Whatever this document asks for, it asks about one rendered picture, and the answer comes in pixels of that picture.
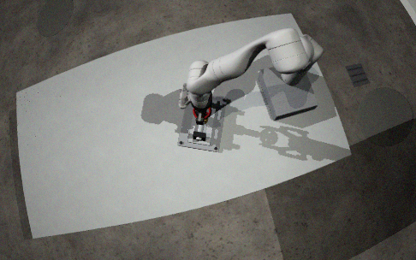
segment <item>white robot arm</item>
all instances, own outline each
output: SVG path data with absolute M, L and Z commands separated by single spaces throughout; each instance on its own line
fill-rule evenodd
M 269 51 L 273 67 L 282 74 L 282 80 L 291 86 L 299 82 L 324 51 L 309 35 L 300 36 L 292 28 L 269 33 L 211 62 L 193 62 L 179 106 L 185 108 L 191 102 L 197 113 L 204 117 L 206 110 L 211 107 L 211 91 L 222 82 L 244 74 L 265 48 Z

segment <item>black grate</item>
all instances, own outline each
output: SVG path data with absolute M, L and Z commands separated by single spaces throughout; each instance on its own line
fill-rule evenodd
M 361 86 L 370 83 L 365 75 L 365 71 L 361 63 L 346 66 L 346 68 L 354 86 Z

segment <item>white tabletop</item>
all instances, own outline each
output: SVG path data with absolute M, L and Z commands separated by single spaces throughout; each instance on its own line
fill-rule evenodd
M 33 237 L 197 209 L 350 155 L 317 64 L 310 73 L 316 77 L 315 110 L 272 121 L 253 86 L 230 105 L 234 113 L 225 118 L 220 152 L 177 145 L 183 113 L 177 108 L 177 94 L 189 65 L 286 27 L 300 32 L 292 15 L 182 32 L 118 51 L 18 92 L 21 177 Z M 224 89 L 233 84 L 238 89 L 238 82 L 231 80 Z M 149 118 L 143 109 L 154 111 L 155 117 Z M 274 148 L 263 147 L 256 134 L 250 135 L 265 127 L 280 129 Z

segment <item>floor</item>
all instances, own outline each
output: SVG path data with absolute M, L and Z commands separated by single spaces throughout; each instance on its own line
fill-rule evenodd
M 0 3 L 0 259 L 416 259 L 414 121 L 369 139 L 360 125 L 361 104 L 378 88 L 398 91 L 416 111 L 416 26 L 399 0 L 75 0 L 68 24 L 50 35 L 38 17 L 53 2 Z M 287 13 L 325 49 L 318 64 L 352 156 L 203 209 L 31 239 L 19 192 L 16 92 L 155 38 Z M 370 84 L 353 86 L 346 66 L 357 63 Z

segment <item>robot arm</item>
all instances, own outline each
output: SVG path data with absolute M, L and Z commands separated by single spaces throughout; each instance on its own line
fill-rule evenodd
M 190 101 L 198 112 L 204 114 L 211 106 L 211 91 L 222 82 L 244 74 L 254 58 L 266 48 L 273 67 L 282 74 L 283 81 L 291 86 L 299 82 L 324 51 L 309 35 L 300 36 L 292 28 L 269 33 L 211 62 L 193 62 L 179 106 L 185 108 Z

